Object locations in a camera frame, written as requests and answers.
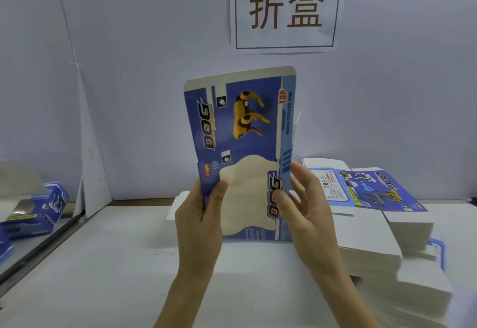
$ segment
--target person's right hand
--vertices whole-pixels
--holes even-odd
[[[315,279],[344,270],[333,216],[318,178],[297,162],[291,163],[291,185],[300,197],[290,197],[281,190],[273,199],[288,223],[291,238],[301,261]]]

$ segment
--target finger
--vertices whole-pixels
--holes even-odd
[[[301,212],[298,211],[293,201],[282,190],[277,189],[273,192],[273,200],[277,204],[278,209],[290,228],[297,226],[305,219],[305,217],[301,215]]]
[[[202,211],[202,192],[200,190],[200,179],[197,179],[194,185],[191,187],[186,199],[180,205],[179,209],[183,210],[197,210]]]
[[[213,221],[220,223],[220,210],[222,208],[222,201],[229,184],[227,181],[220,180],[212,190],[207,204],[206,212],[204,213],[203,221]]]
[[[307,202],[311,206],[320,206],[326,203],[325,194],[318,178],[298,162],[291,162],[291,172],[297,181],[304,187],[306,191]]]
[[[291,202],[293,202],[295,204],[295,206],[297,207],[298,211],[303,215],[305,216],[307,211],[305,211],[305,207],[303,206],[303,204],[301,203],[301,201],[295,197],[295,195],[293,195],[292,193],[290,193],[290,200]]]
[[[301,183],[298,182],[298,180],[296,179],[296,177],[293,174],[290,175],[290,181],[291,181],[291,186],[293,187],[293,190],[297,193],[300,200],[303,203],[305,203],[306,202],[305,187],[301,186]]]

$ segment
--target black square icon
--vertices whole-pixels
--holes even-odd
[[[227,107],[227,96],[217,97],[217,108]]]

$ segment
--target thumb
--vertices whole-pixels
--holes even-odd
[[[206,212],[202,220],[219,221],[220,222],[220,209],[222,208],[222,201],[227,192],[229,184],[227,181],[220,180],[214,187],[209,196]]]
[[[302,222],[302,220],[305,220],[293,201],[282,190],[277,189],[273,192],[273,200],[287,221],[288,226],[296,226],[298,223]]]

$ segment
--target hand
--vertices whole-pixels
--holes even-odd
[[[273,199],[288,223],[301,261],[318,275],[334,275],[344,269],[333,216],[318,178],[297,162],[291,163],[291,185],[300,197],[276,190]]]
[[[177,209],[178,277],[211,278],[222,247],[220,208],[227,187],[226,181],[219,181],[212,190],[204,211],[200,180],[197,180],[186,200]]]

